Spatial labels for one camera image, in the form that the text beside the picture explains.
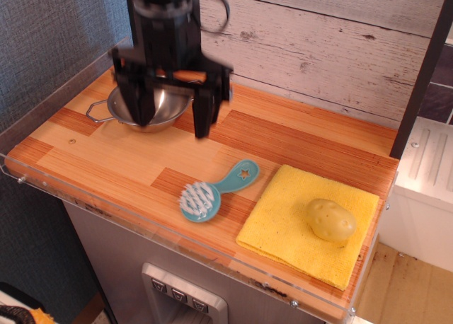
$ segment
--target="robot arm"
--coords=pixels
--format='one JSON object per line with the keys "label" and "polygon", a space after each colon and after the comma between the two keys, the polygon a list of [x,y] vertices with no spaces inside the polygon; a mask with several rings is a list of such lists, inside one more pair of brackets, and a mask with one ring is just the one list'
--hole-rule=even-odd
{"label": "robot arm", "polygon": [[[222,0],[229,14],[228,3]],[[200,0],[133,0],[137,44],[112,51],[115,78],[134,121],[153,118],[154,88],[181,86],[193,91],[195,136],[206,137],[223,100],[230,99],[232,68],[208,59],[201,49]],[[206,73],[201,84],[174,79],[179,70]]]}

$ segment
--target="pot handle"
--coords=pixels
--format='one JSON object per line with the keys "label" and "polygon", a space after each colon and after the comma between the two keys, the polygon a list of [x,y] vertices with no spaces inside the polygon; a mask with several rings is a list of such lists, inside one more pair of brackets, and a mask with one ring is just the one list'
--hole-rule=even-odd
{"label": "pot handle", "polygon": [[98,101],[96,103],[92,103],[90,105],[90,108],[86,111],[85,115],[87,117],[89,117],[91,120],[93,120],[94,122],[98,123],[98,122],[105,122],[105,121],[108,121],[108,120],[113,120],[115,119],[114,117],[107,117],[105,119],[96,119],[95,117],[93,117],[92,115],[90,115],[90,112],[91,110],[93,109],[94,106],[97,106],[97,105],[100,105],[101,103],[107,103],[107,100],[102,100],[102,101]]}

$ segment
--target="white bristles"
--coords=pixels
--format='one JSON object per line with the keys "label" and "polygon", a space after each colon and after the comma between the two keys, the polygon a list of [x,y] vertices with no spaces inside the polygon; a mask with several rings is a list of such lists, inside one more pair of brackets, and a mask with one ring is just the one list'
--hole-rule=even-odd
{"label": "white bristles", "polygon": [[187,184],[185,188],[179,199],[180,208],[194,216],[206,217],[215,199],[212,188],[207,183]]}

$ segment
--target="yellow object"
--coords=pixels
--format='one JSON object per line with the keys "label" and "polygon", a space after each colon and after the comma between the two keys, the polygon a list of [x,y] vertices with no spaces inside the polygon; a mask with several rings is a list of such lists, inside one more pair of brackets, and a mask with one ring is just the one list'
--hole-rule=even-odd
{"label": "yellow object", "polygon": [[345,241],[357,228],[352,213],[332,200],[313,199],[304,214],[314,234],[325,241]]}
{"label": "yellow object", "polygon": [[[313,199],[333,200],[355,217],[357,229],[346,241],[319,238],[306,220]],[[345,290],[379,197],[345,184],[283,165],[266,187],[236,238],[260,255]]]}
{"label": "yellow object", "polygon": [[36,324],[54,324],[54,318],[46,314],[40,308],[31,309],[30,310],[33,319],[35,320]]}

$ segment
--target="star cutout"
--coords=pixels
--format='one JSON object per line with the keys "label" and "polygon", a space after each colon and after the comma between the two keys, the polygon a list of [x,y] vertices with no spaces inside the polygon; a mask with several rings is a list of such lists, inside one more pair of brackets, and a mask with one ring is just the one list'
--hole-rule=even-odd
{"label": "star cutout", "polygon": [[250,173],[248,170],[241,170],[241,172],[238,174],[238,177],[241,177],[242,180],[245,180],[246,178],[250,177]]}

